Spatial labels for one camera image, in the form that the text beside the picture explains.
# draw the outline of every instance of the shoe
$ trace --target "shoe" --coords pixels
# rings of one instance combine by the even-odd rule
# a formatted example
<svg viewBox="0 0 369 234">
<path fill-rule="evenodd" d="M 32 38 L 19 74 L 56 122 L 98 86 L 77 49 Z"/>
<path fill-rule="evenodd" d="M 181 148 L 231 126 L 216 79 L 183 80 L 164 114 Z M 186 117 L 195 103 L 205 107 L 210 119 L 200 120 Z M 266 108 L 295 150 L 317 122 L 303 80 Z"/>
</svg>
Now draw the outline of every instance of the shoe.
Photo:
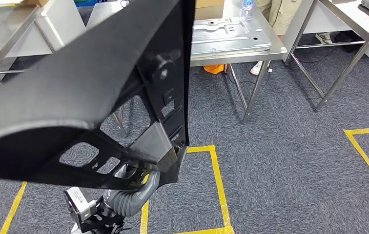
<svg viewBox="0 0 369 234">
<path fill-rule="evenodd" d="M 315 37 L 321 42 L 321 44 L 332 44 L 331 33 L 316 33 Z"/>
<path fill-rule="evenodd" d="M 250 70 L 250 73 L 254 76 L 259 75 L 259 71 L 261 70 L 262 63 L 263 63 L 262 61 L 259 61 L 255 66 L 253 66 L 252 69 Z"/>
</svg>

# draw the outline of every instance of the leg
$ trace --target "leg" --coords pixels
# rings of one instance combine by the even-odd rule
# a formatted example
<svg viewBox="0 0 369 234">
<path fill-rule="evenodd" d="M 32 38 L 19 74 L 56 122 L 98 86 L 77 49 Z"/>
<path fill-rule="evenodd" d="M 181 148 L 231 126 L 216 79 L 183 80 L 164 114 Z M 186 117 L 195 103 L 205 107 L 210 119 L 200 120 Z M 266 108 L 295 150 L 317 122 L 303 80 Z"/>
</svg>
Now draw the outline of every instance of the leg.
<svg viewBox="0 0 369 234">
<path fill-rule="evenodd" d="M 242 104 L 244 105 L 244 109 L 246 111 L 247 105 L 246 105 L 246 100 L 245 100 L 245 97 L 244 97 L 244 93 L 242 93 L 241 86 L 239 84 L 238 79 L 236 78 L 235 71 L 233 70 L 232 65 L 229 64 L 229 67 L 230 67 L 230 70 L 232 72 L 233 80 L 235 81 L 236 89 L 238 89 L 239 97 L 241 98 Z"/>
<path fill-rule="evenodd" d="M 54 46 L 52 45 L 51 41 L 49 40 L 49 38 L 47 37 L 45 32 L 42 30 L 40 24 L 37 21 L 34 21 L 34 24 L 39 29 L 39 31 L 41 33 L 41 36 L 44 39 L 45 43 L 48 45 L 49 49 L 51 50 L 51 53 L 55 53 L 56 50 L 55 50 Z"/>
<path fill-rule="evenodd" d="M 225 74 L 229 74 L 229 72 L 230 72 L 230 71 L 229 71 L 229 69 L 230 69 L 230 64 L 227 64 L 227 63 L 226 63 L 224 66 L 225 66 L 225 67 L 224 67 L 224 73 L 225 73 Z"/>
<path fill-rule="evenodd" d="M 259 88 L 261 87 L 261 83 L 262 83 L 262 80 L 264 79 L 265 73 L 267 72 L 269 63 L 270 61 L 264 61 L 264 63 L 262 63 L 261 70 L 259 72 L 258 78 L 255 83 L 255 87 L 253 87 L 252 94 L 250 95 L 250 99 L 249 99 L 249 103 L 245 111 L 244 119 L 242 120 L 243 123 L 247 122 L 247 118 L 250 115 L 250 112 L 252 111 L 253 103 L 255 102 L 256 95 L 259 92 Z"/>
<path fill-rule="evenodd" d="M 111 116 L 113 117 L 114 121 L 118 124 L 118 128 L 121 129 L 124 134 L 127 134 L 123 127 L 123 106 L 119 108 L 120 110 L 120 117 L 117 116 L 117 111 L 115 111 Z"/>
<path fill-rule="evenodd" d="M 318 0 L 312 0 L 312 1 L 313 2 L 311 4 L 311 7 L 309 8 L 309 11 L 307 13 L 307 16 L 305 16 L 305 19 L 304 19 L 304 22 L 301 25 L 300 31 L 298 32 L 298 35 L 297 35 L 297 37 L 296 37 L 296 39 L 294 41 L 294 44 L 292 45 L 292 48 L 291 48 L 291 50 L 288 53 L 288 57 L 285 60 L 285 64 L 286 65 L 289 64 L 289 62 L 291 60 L 291 54 L 294 53 L 294 50 L 297 48 L 298 43 L 299 43 L 299 41 L 300 41 L 300 39 L 302 37 L 302 34 L 304 33 L 305 27 L 307 26 L 308 21 L 311 18 L 312 13 L 314 12 L 315 6 L 317 5 L 317 1 Z"/>
<path fill-rule="evenodd" d="M 354 68 L 354 66 L 357 64 L 358 60 L 363 56 L 363 54 L 366 51 L 366 48 L 369 46 L 369 43 L 364 43 L 363 46 L 361 46 L 360 50 L 355 54 L 353 59 L 351 60 L 350 64 L 344 69 L 344 71 L 341 73 L 341 75 L 338 77 L 338 79 L 334 82 L 334 84 L 329 89 L 328 93 L 323 97 L 323 99 L 320 101 L 318 106 L 315 108 L 315 111 L 320 111 L 323 106 L 327 103 L 328 99 L 332 96 L 332 94 L 338 89 L 338 87 L 343 83 L 346 76 L 350 73 L 350 71 Z"/>
</svg>

